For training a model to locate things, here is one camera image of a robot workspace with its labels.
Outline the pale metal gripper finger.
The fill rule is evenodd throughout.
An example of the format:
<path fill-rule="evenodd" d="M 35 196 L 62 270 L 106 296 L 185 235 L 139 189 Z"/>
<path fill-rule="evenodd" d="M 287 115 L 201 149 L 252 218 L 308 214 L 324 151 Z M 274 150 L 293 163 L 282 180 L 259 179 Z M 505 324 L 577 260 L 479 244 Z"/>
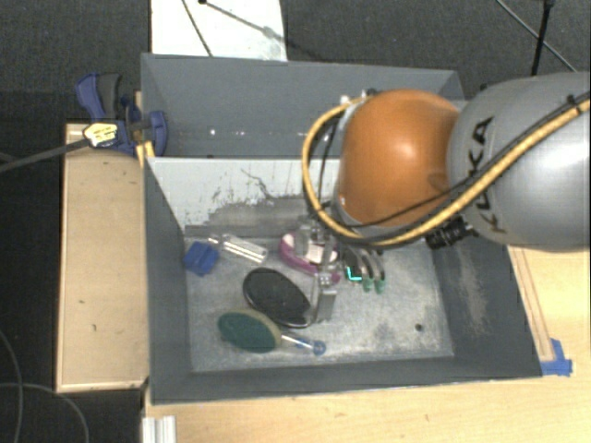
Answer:
<path fill-rule="evenodd" d="M 300 257 L 305 257 L 312 242 L 312 229 L 309 226 L 301 226 L 295 232 L 295 253 Z"/>
<path fill-rule="evenodd" d="M 320 272 L 316 279 L 317 294 L 314 322 L 321 323 L 332 318 L 337 290 L 329 272 Z"/>

